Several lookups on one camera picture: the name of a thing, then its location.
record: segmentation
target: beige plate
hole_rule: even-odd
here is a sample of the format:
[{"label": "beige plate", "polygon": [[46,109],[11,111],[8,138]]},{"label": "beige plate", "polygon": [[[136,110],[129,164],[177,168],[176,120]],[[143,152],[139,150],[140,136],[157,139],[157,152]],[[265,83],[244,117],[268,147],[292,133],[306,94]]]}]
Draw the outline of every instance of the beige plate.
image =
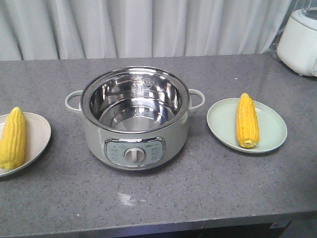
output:
[{"label": "beige plate", "polygon": [[[35,161],[45,150],[50,137],[51,126],[42,116],[34,113],[23,113],[26,119],[26,149],[24,164],[14,170],[0,169],[0,177],[13,174]],[[0,135],[2,135],[6,118],[9,114],[0,116]]]}]

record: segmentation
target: stainless steel inner pot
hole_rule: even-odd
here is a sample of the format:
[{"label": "stainless steel inner pot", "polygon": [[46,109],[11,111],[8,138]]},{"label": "stainless steel inner pot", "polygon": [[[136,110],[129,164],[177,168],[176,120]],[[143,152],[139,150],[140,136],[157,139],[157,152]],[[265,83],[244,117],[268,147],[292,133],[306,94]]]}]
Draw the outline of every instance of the stainless steel inner pot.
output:
[{"label": "stainless steel inner pot", "polygon": [[81,108],[93,124],[110,131],[146,133],[171,125],[187,112],[186,85],[171,73],[147,66],[113,70],[83,91]]}]

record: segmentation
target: plate rim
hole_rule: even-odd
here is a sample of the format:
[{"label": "plate rim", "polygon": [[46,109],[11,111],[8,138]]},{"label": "plate rim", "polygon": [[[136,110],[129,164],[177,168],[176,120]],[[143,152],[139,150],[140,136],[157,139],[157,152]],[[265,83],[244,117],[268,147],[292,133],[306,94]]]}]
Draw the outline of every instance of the plate rim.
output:
[{"label": "plate rim", "polygon": [[270,149],[267,149],[267,150],[254,150],[253,148],[251,149],[245,149],[245,148],[242,148],[242,147],[237,147],[235,145],[232,145],[228,142],[226,142],[225,140],[221,139],[213,130],[212,126],[211,126],[211,122],[209,122],[208,118],[211,114],[211,111],[213,109],[213,107],[215,107],[217,104],[220,104],[220,103],[223,103],[223,101],[233,101],[233,100],[239,100],[239,98],[225,98],[225,99],[222,99],[222,100],[219,100],[217,102],[215,102],[214,104],[211,105],[211,107],[208,109],[208,112],[207,112],[207,115],[206,115],[206,120],[207,120],[207,124],[208,124],[208,127],[209,129],[211,130],[211,132],[213,133],[213,135],[221,142],[223,143],[224,145],[228,146],[229,148],[231,149],[234,149],[234,150],[237,150],[237,151],[240,151],[240,152],[244,152],[244,153],[249,153],[249,154],[260,154],[260,153],[266,153],[266,152],[270,152],[270,151],[273,151],[275,149],[277,149],[278,147],[280,147],[286,140],[287,138],[287,135],[288,135],[288,129],[287,129],[287,125],[284,121],[284,119],[280,116],[279,113],[277,113],[274,109],[272,109],[271,107],[265,105],[264,103],[261,103],[261,102],[258,102],[258,101],[255,101],[254,102],[256,104],[260,104],[262,105],[263,107],[271,110],[276,116],[279,117],[279,119],[282,121],[283,125],[284,125],[284,128],[285,128],[285,135],[283,137],[283,139],[281,140],[280,143],[278,143],[278,145],[270,148]]},{"label": "plate rim", "polygon": [[[14,173],[24,169],[25,167],[29,166],[31,163],[33,163],[45,151],[47,145],[49,144],[49,141],[50,141],[50,138],[51,138],[51,135],[52,135],[52,127],[51,127],[50,123],[48,122],[48,120],[45,117],[43,117],[43,116],[41,116],[39,114],[36,114],[36,113],[23,112],[23,114],[28,114],[28,115],[32,115],[32,116],[41,118],[47,124],[48,129],[49,129],[49,134],[47,136],[47,142],[46,142],[45,146],[42,148],[42,150],[40,151],[40,153],[38,155],[36,155],[34,158],[31,158],[28,162],[24,163],[23,165],[19,166],[18,168],[6,171],[4,173],[0,172],[0,178],[8,176],[8,175],[11,175],[11,174],[14,174]],[[9,114],[0,115],[0,118],[7,117],[7,116],[9,116]]]}]

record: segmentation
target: pot rim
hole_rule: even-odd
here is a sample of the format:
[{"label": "pot rim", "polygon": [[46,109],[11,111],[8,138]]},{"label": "pot rim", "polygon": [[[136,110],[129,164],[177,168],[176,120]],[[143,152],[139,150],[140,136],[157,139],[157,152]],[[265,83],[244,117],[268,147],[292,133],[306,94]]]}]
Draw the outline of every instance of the pot rim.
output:
[{"label": "pot rim", "polygon": [[[89,101],[93,93],[105,82],[112,80],[113,77],[115,77],[116,75],[120,75],[128,71],[132,72],[133,69],[135,70],[142,69],[142,70],[147,70],[148,72],[151,72],[151,73],[164,75],[165,77],[168,76],[168,80],[170,81],[170,83],[173,86],[175,86],[177,90],[179,90],[181,94],[182,104],[181,104],[179,112],[177,112],[177,114],[171,120],[166,121],[162,125],[157,126],[155,128],[151,128],[147,130],[139,130],[139,131],[130,131],[130,130],[115,129],[113,127],[107,126],[101,123],[98,119],[94,117],[94,115],[92,114],[90,110],[90,105],[89,105]],[[188,112],[189,104],[190,104],[190,93],[187,86],[182,80],[180,80],[178,77],[176,77],[175,75],[171,74],[170,72],[166,70],[159,69],[156,67],[151,67],[151,66],[140,66],[140,65],[117,68],[98,76],[85,87],[80,99],[81,111],[86,119],[88,119],[92,124],[96,125],[97,127],[100,127],[104,130],[108,130],[111,132],[121,133],[121,134],[143,134],[143,133],[158,131],[168,126],[171,126],[172,124],[179,121],[183,117],[183,115]]]}]

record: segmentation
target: control panel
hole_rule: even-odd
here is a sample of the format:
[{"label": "control panel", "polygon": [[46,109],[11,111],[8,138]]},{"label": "control panel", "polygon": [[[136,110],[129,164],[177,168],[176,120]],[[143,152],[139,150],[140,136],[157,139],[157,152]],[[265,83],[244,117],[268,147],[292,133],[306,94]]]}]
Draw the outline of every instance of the control panel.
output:
[{"label": "control panel", "polygon": [[138,167],[157,162],[165,151],[162,137],[150,139],[108,139],[105,141],[105,155],[113,163]]}]

